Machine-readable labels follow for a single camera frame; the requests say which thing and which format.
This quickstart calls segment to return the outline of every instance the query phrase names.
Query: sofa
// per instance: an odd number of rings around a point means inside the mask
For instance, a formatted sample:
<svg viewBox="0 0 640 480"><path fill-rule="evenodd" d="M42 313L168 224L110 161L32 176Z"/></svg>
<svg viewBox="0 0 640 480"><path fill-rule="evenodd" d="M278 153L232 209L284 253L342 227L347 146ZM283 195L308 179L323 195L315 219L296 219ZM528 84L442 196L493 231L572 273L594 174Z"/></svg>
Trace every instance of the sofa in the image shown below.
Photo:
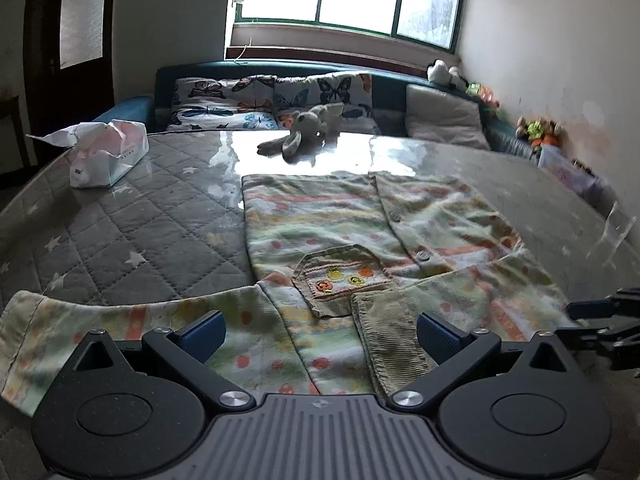
<svg viewBox="0 0 640 480"><path fill-rule="evenodd" d="M513 128L503 121L491 118L484 103L455 88L445 88L426 79L386 70L369 69L344 64L324 62L248 59L242 61L215 61L208 63L166 66L158 69L154 96L138 96L117 104L97 121L112 119L139 121L148 131L161 132L171 120L175 82L178 79L197 77L208 79L234 79L256 74L278 77L312 76L332 72L366 71L372 78L373 118L385 136L405 137L404 116L406 113L406 86L409 84L434 88L454 96L477 102L480 108L482 129L492 150L526 159L532 158L530 146L515 137Z"/></svg>

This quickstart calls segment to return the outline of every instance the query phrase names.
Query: white wall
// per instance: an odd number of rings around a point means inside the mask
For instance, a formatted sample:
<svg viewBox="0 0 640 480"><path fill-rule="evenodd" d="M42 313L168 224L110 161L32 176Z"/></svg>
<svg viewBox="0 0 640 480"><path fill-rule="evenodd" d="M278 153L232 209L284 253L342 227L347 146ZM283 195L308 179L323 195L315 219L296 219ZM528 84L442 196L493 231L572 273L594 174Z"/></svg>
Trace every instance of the white wall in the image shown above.
<svg viewBox="0 0 640 480"><path fill-rule="evenodd" d="M458 49L511 120L562 121L566 153L640 218L639 52L640 0L466 0Z"/></svg>
<svg viewBox="0 0 640 480"><path fill-rule="evenodd" d="M114 0L116 102L153 94L161 66L224 59L227 0Z"/></svg>
<svg viewBox="0 0 640 480"><path fill-rule="evenodd" d="M24 73L22 71L22 29L24 25L25 0L0 0L0 99L18 96L20 98L20 117L25 134L31 133L27 102L24 96ZM20 159L14 160L17 152L12 128L2 129L0 136L0 173L17 170L22 166ZM26 139L27 150L32 164L36 164L31 139Z"/></svg>
<svg viewBox="0 0 640 480"><path fill-rule="evenodd" d="M390 59L418 67L427 67L436 59L443 59L449 66L459 62L458 56L441 50L395 38L381 38L374 34L293 23L236 23L231 45L245 46L250 41L252 46L335 50Z"/></svg>

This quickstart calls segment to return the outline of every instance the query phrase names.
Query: gray quilted tablecloth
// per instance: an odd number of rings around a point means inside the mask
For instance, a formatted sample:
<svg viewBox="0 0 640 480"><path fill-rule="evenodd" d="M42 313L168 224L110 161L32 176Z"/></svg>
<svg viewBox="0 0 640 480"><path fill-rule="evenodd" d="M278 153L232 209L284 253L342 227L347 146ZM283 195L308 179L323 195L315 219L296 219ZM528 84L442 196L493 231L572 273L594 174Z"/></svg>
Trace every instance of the gray quilted tablecloth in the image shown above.
<svg viewBox="0 0 640 480"><path fill-rule="evenodd" d="M592 251L604 220L526 160L391 137L343 134L296 165L258 156L275 132L188 132L149 138L150 151L111 189L73 190L67 153L0 214L0 305L20 289L84 304L133 304L199 296L254 282L246 255L241 176L334 171L455 174L510 220L570 300L639 285L640 262L624 242L611 263ZM594 362L591 377L614 414L602 478L640 470L640 390L631 372ZM2 476L42 471L26 430L0 410Z"/></svg>

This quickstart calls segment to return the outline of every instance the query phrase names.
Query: door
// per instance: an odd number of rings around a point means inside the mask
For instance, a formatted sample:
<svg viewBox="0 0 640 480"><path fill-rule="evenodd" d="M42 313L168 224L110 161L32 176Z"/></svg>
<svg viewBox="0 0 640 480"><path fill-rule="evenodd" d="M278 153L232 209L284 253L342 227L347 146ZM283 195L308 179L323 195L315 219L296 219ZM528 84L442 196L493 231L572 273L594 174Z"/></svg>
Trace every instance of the door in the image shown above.
<svg viewBox="0 0 640 480"><path fill-rule="evenodd" d="M26 0L24 87L31 133L44 136L113 107L113 0ZM34 142L38 163L59 148Z"/></svg>

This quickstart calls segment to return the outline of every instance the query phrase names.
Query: window frame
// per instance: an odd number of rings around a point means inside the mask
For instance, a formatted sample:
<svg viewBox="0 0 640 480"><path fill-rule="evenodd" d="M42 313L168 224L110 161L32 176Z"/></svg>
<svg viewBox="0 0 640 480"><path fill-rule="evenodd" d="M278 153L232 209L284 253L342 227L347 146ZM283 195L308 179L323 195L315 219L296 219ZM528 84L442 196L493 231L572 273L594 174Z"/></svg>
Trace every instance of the window frame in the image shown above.
<svg viewBox="0 0 640 480"><path fill-rule="evenodd" d="M336 25L335 23L325 23L320 21L320 7L322 0L318 0L316 4L316 18L311 20L290 20L287 18L244 18L242 16L242 4L236 3L236 23L295 23L299 25L315 25L319 27L329 27L341 30L350 30L352 32L364 32L366 34L373 34L380 38L395 38L396 40L408 41L410 43L416 43L423 46L428 46L436 50L447 52L448 54L455 54L456 47L458 46L458 33L460 32L460 21L462 19L462 9L464 6L464 0L458 0L456 6L456 17L453 24L453 32L451 34L451 43L449 48L429 43L428 41L416 40L409 36L398 34L398 25L400 21L400 7L402 6L402 0L396 0L396 9L394 11L394 20L391 27L391 34L385 34L376 30L369 30L366 28L351 27L349 25Z"/></svg>

